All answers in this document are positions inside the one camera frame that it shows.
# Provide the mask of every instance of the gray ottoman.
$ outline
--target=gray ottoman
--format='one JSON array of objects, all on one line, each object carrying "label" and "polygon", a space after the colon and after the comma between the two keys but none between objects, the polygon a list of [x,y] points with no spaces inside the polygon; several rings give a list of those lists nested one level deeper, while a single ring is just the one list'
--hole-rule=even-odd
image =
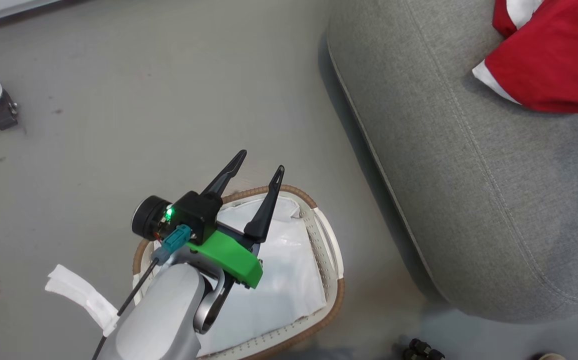
[{"label": "gray ottoman", "polygon": [[339,0],[339,80],[428,273],[463,312],[578,314],[578,115],[499,98],[471,69],[494,0]]}]

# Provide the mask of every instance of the concrete floor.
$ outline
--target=concrete floor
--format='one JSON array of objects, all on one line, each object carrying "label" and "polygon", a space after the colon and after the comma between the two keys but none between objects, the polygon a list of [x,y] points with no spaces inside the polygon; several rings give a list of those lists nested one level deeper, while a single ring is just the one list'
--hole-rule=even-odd
[{"label": "concrete floor", "polygon": [[116,305],[150,194],[199,191],[241,148],[227,191],[284,182],[327,214],[344,257],[338,319],[278,359],[392,359],[412,337],[454,360],[578,360],[578,319],[509,325],[434,292],[331,69],[328,0],[90,0],[0,21],[0,360],[91,357],[100,330],[44,292],[63,264]]}]

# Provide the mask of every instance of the red cloth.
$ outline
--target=red cloth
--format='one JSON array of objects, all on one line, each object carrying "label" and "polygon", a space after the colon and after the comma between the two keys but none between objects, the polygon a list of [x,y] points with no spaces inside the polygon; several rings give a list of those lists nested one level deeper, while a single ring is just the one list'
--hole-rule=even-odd
[{"label": "red cloth", "polygon": [[509,36],[485,59],[502,89],[540,112],[578,113],[578,0],[544,0],[515,31],[507,0],[496,0],[494,26]]}]

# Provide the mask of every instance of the black cable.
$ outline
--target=black cable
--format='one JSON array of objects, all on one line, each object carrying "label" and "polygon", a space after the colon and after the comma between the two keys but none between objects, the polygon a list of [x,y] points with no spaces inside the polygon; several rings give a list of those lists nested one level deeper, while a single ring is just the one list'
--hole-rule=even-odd
[{"label": "black cable", "polygon": [[[133,300],[136,294],[138,294],[138,290],[140,290],[143,284],[145,284],[145,281],[147,281],[147,277],[152,273],[152,271],[154,271],[156,265],[158,265],[158,262],[159,262],[158,257],[152,260],[151,264],[147,268],[147,271],[144,272],[144,274],[142,275],[140,280],[138,280],[138,283],[135,285],[133,290],[131,290],[129,297],[127,297],[122,306],[120,306],[120,310],[118,310],[116,314],[118,317],[120,317],[125,312],[127,306],[129,306],[129,303],[131,303],[131,300]],[[98,358],[100,352],[102,351],[102,347],[104,346],[106,341],[107,337],[103,335],[102,338],[100,339],[100,342],[97,344],[97,348],[95,348],[95,353],[93,353],[93,357],[91,358],[91,360],[96,360]]]}]

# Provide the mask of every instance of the green plastic part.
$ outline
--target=green plastic part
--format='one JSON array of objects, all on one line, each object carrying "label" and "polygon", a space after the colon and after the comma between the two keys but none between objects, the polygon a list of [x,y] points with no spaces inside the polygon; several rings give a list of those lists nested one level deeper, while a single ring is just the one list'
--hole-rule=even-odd
[{"label": "green plastic part", "polygon": [[198,246],[186,243],[193,251],[206,256],[241,283],[255,289],[262,278],[262,266],[258,258],[238,243],[233,237],[215,231],[209,239]]}]

